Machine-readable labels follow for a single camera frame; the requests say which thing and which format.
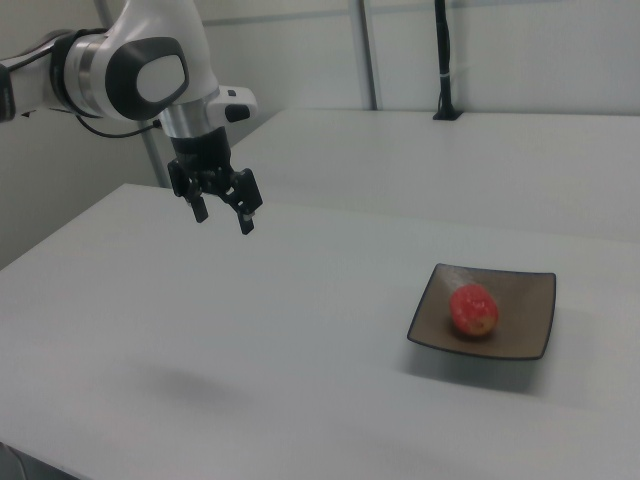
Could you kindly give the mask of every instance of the dark ceramic plate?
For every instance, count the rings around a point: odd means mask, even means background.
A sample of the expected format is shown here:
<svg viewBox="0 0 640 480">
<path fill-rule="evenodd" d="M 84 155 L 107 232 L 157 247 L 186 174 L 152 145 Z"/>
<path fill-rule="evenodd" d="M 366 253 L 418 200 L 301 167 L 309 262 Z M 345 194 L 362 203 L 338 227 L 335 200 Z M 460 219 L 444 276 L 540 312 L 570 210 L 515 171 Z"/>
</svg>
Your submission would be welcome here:
<svg viewBox="0 0 640 480">
<path fill-rule="evenodd" d="M 498 305 L 496 329 L 482 338 L 457 332 L 449 297 L 459 287 L 482 285 Z M 553 273 L 505 272 L 439 264 L 411 323 L 412 342 L 447 352 L 499 360 L 538 360 L 547 348 L 556 303 Z"/>
</svg>

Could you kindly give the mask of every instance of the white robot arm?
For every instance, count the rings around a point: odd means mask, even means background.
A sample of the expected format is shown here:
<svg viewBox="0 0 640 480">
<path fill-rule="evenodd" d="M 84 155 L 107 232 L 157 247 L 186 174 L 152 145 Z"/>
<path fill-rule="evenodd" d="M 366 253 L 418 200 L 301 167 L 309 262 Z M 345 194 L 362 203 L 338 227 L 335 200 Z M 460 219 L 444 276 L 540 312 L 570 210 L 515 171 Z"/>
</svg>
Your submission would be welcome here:
<svg viewBox="0 0 640 480">
<path fill-rule="evenodd" d="M 174 193 L 208 217 L 202 193 L 238 214 L 244 234 L 262 198 L 251 170 L 235 172 L 225 128 L 257 114 L 253 93 L 224 87 L 193 0 L 128 0 L 113 27 L 52 32 L 0 60 L 0 123 L 44 107 L 79 117 L 159 118 L 177 158 Z"/>
</svg>

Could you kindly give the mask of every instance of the plate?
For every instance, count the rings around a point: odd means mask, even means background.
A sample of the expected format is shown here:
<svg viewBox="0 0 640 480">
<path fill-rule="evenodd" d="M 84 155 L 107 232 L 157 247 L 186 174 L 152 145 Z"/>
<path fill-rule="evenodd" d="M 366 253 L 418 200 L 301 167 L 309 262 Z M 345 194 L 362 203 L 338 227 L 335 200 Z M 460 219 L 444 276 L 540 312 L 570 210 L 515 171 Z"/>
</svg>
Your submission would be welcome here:
<svg viewBox="0 0 640 480">
<path fill-rule="evenodd" d="M 449 297 L 464 285 L 482 285 L 498 306 L 499 321 L 481 338 L 453 326 Z M 508 272 L 436 265 L 407 338 L 426 347 L 500 360 L 538 360 L 551 335 L 556 303 L 554 273 Z"/>
</svg>

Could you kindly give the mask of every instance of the black cable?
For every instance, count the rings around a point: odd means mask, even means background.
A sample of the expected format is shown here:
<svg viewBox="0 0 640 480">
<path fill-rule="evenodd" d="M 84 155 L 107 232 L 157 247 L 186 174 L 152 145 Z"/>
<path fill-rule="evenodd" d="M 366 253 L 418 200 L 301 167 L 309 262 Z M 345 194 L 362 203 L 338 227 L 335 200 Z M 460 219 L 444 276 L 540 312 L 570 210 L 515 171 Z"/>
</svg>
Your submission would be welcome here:
<svg viewBox="0 0 640 480">
<path fill-rule="evenodd" d="M 49 48 L 45 48 L 44 50 L 42 50 L 41 52 L 36 53 L 33 57 L 29 57 L 21 62 L 18 63 L 14 63 L 13 65 L 11 65 L 10 67 L 7 67 L 7 69 L 9 70 L 9 72 L 14 72 L 16 70 L 18 70 L 19 68 L 22 68 L 26 65 L 29 65 L 30 63 L 35 62 L 36 60 L 40 60 L 42 57 L 45 57 L 47 55 L 49 55 L 51 53 L 51 47 Z"/>
<path fill-rule="evenodd" d="M 104 133 L 104 132 L 101 132 L 101 131 L 96 130 L 95 128 L 93 128 L 91 125 L 89 125 L 87 122 L 85 122 L 84 119 L 80 115 L 76 115 L 76 118 L 80 122 L 80 125 L 82 125 L 84 128 L 89 130 L 91 133 L 93 133 L 95 135 L 98 135 L 99 137 L 103 137 L 103 138 L 129 138 L 129 137 L 134 137 L 136 135 L 140 135 L 141 133 L 144 133 L 144 132 L 148 132 L 149 130 L 153 130 L 154 128 L 161 128 L 162 127 L 162 124 L 160 123 L 160 120 L 154 120 L 153 123 L 151 125 L 149 125 L 148 127 L 141 128 L 140 130 L 136 130 L 135 132 L 118 133 L 118 134 Z"/>
</svg>

